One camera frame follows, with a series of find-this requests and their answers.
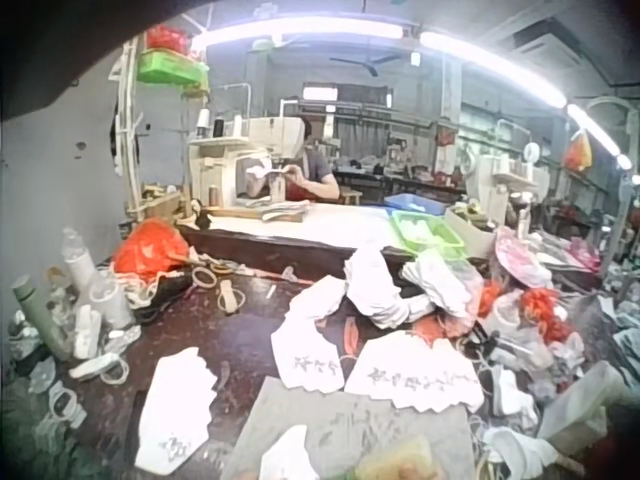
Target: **metal pole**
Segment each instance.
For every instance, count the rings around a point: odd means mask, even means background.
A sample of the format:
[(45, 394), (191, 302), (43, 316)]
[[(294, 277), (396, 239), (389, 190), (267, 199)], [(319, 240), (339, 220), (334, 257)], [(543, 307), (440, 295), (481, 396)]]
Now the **metal pole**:
[[(618, 105), (623, 105), (617, 99), (616, 103)], [(631, 177), (636, 172), (638, 165), (638, 148), (640, 142), (640, 117), (639, 112), (636, 110), (631, 104), (625, 102), (623, 106), (628, 108), (629, 113), (627, 116), (627, 133), (629, 134), (629, 160), (631, 160), (631, 170), (622, 175), (620, 179), (620, 206), (618, 208), (618, 215), (616, 217), (616, 222), (611, 230), (611, 239), (609, 241), (609, 246), (607, 247), (607, 253), (600, 265), (600, 271), (598, 272), (601, 278), (605, 278), (607, 276), (607, 271), (609, 270), (609, 265), (613, 261), (613, 257), (616, 254), (618, 249), (618, 244), (620, 243), (620, 238), (622, 237), (622, 231), (624, 230), (625, 224), (627, 222), (627, 214), (629, 213), (629, 206), (631, 205), (631, 198), (633, 197), (633, 182), (631, 181)]]

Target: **sewing machine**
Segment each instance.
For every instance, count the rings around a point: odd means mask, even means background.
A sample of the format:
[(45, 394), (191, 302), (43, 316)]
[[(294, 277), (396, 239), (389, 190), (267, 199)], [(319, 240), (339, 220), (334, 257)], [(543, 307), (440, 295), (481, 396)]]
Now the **sewing machine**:
[(509, 195), (540, 203), (549, 191), (549, 173), (533, 162), (482, 155), (477, 160), (469, 157), (461, 167), (469, 197), (478, 199), (484, 214), (500, 225), (505, 222)]
[(189, 143), (191, 196), (204, 205), (230, 208), (243, 205), (238, 193), (246, 187), (243, 162), (256, 160), (265, 169), (295, 158), (304, 141), (304, 124), (297, 117), (264, 117), (250, 122), (248, 137), (220, 137)]

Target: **red plastic bag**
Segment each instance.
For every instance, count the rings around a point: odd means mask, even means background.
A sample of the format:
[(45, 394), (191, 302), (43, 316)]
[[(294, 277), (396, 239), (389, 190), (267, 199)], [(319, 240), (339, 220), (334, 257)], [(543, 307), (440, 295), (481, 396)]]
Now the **red plastic bag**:
[(158, 272), (168, 272), (182, 262), (169, 254), (189, 256), (189, 245), (180, 232), (158, 218), (145, 220), (129, 235), (113, 257), (116, 273), (135, 273), (145, 282)]

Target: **fluorescent tube light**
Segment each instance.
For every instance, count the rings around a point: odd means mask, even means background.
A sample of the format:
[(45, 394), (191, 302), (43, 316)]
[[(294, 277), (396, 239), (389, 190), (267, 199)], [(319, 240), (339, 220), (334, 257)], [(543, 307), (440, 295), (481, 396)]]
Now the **fluorescent tube light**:
[(317, 102), (335, 102), (338, 100), (338, 89), (335, 87), (304, 87), (302, 98)]
[(392, 23), (357, 18), (306, 16), (271, 18), (203, 32), (194, 37), (192, 45), (196, 50), (203, 50), (208, 45), (247, 38), (315, 33), (368, 35), (391, 39), (403, 37), (402, 27)]
[[(572, 103), (567, 107), (567, 114), (575, 120), (580, 128), (584, 128), (587, 132), (593, 135), (611, 155), (614, 157), (620, 155), (620, 147), (618, 147), (616, 142), (613, 141), (607, 132), (600, 127), (600, 125), (587, 115), (587, 112)], [(628, 158), (627, 162), (629, 163), (629, 167), (622, 167), (625, 170), (631, 168), (631, 162), (629, 162)]]
[(564, 108), (567, 104), (567, 98), (562, 92), (540, 75), (475, 45), (433, 32), (423, 33), (420, 42), (427, 48), (448, 53), (506, 77), (552, 107)]
[(422, 63), (422, 55), (420, 55), (420, 52), (411, 52), (411, 65), (419, 67), (420, 63)]
[(616, 157), (616, 160), (618, 161), (618, 165), (620, 165), (620, 168), (622, 168), (623, 170), (629, 170), (633, 165), (631, 165), (631, 160), (629, 160), (629, 157), (627, 157), (626, 155), (618, 155)]

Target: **blue plastic basket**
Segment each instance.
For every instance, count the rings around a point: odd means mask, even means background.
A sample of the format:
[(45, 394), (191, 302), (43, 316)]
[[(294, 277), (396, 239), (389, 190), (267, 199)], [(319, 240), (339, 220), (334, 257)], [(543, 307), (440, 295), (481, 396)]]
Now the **blue plastic basket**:
[(426, 213), (441, 217), (444, 215), (447, 205), (428, 198), (419, 197), (413, 193), (401, 193), (384, 199), (384, 204), (406, 212)]

